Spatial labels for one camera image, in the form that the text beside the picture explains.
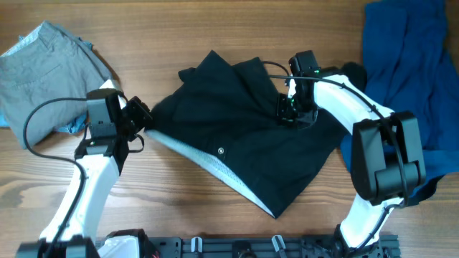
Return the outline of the black shorts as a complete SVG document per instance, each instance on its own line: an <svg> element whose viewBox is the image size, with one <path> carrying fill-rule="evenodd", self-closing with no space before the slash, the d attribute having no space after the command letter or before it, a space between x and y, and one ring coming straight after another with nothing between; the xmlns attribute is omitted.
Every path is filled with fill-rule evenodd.
<svg viewBox="0 0 459 258"><path fill-rule="evenodd" d="M229 64L216 52L179 72L146 135L187 157L278 218L349 132L325 110L306 128L276 119L278 91L259 58Z"/></svg>

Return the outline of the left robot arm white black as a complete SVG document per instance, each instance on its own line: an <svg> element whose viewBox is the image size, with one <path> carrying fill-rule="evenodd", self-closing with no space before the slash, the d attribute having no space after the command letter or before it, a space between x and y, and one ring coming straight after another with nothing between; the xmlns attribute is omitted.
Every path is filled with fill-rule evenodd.
<svg viewBox="0 0 459 258"><path fill-rule="evenodd" d="M65 197L38 241L23 242L17 257L159 257L142 229L110 233L96 246L97 229L107 197L152 117L138 97L115 89L93 90L84 97L89 123L70 163L74 174Z"/></svg>

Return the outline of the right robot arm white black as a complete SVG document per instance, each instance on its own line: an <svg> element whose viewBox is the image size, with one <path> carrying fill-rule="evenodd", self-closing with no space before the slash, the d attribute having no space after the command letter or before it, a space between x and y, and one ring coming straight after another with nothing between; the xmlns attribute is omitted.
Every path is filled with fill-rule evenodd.
<svg viewBox="0 0 459 258"><path fill-rule="evenodd" d="M318 66L312 51L288 61L288 93L278 98L277 118L305 128L330 113L351 135L351 180L356 197L337 225L331 257L359 257L381 249L380 230L395 209L408 205L410 194L425 182L417 118L380 105L337 67Z"/></svg>

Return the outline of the grey folded shorts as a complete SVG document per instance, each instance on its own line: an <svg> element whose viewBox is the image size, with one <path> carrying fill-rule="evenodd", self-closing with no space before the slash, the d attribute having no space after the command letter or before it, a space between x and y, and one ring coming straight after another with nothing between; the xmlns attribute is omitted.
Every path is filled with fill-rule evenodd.
<svg viewBox="0 0 459 258"><path fill-rule="evenodd" d="M1 114L20 146L35 145L85 111L85 97L112 79L83 41L42 22L1 55Z"/></svg>

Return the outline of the dark blue garment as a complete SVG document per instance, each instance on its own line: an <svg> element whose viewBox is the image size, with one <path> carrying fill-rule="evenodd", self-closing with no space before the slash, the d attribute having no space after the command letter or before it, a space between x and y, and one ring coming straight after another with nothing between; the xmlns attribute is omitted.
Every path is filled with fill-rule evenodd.
<svg viewBox="0 0 459 258"><path fill-rule="evenodd" d="M448 20L439 0L375 1L365 6L363 66L354 85L380 105L418 120L426 181L410 196L416 206L458 171L458 72L445 40Z"/></svg>

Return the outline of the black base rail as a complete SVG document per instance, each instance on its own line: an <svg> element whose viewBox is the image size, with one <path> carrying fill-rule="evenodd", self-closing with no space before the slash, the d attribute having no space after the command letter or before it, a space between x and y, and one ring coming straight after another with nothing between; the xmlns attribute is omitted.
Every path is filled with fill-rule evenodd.
<svg viewBox="0 0 459 258"><path fill-rule="evenodd" d="M123 257L163 258L400 258L397 235L370 233L355 245L349 245L340 232L311 234L296 238L279 234L270 238L150 237L142 235L139 248Z"/></svg>

